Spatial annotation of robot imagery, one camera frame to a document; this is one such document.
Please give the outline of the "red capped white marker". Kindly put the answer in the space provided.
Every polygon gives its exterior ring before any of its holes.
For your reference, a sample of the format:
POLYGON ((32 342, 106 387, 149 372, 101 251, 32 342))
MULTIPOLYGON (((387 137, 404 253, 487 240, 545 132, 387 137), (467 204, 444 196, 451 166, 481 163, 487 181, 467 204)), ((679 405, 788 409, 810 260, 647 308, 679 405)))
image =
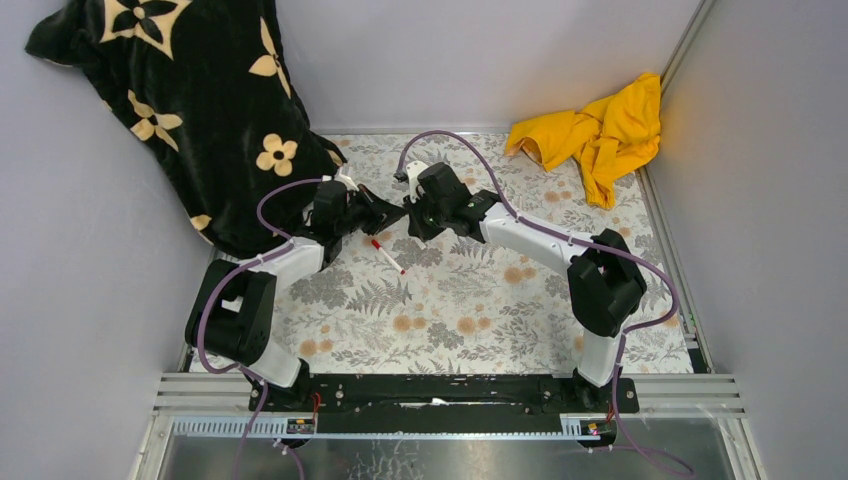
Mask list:
POLYGON ((395 269, 400 275, 406 274, 406 270, 382 247, 381 243, 376 238, 371 240, 371 244, 393 269, 395 269))

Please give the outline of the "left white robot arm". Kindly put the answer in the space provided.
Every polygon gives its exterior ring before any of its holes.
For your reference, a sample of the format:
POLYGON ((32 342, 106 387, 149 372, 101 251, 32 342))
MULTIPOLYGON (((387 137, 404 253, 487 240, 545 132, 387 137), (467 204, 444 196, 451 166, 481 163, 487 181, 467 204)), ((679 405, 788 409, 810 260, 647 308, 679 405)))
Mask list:
POLYGON ((345 236, 374 236, 398 222, 405 210, 362 184, 326 180, 318 184, 308 214, 280 248, 242 264, 223 259, 207 268, 191 316, 186 342, 200 355, 227 358, 272 384, 272 398, 288 411, 309 401, 307 366, 271 341, 276 291, 322 271, 339 255, 345 236))

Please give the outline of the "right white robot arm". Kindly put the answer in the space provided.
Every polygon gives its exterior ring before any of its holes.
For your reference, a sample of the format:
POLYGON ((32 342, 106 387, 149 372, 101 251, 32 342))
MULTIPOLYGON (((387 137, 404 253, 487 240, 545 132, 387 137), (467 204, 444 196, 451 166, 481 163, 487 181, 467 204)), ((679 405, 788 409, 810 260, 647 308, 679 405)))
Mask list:
POLYGON ((597 412, 613 398, 610 381, 622 326, 638 310, 646 281, 623 238, 606 229, 575 235, 524 215, 488 190, 472 193, 443 163, 413 161, 394 175, 408 186, 404 207, 409 235, 427 242, 446 230, 527 256, 565 277, 575 319, 584 329, 584 350, 573 386, 575 402, 597 412))

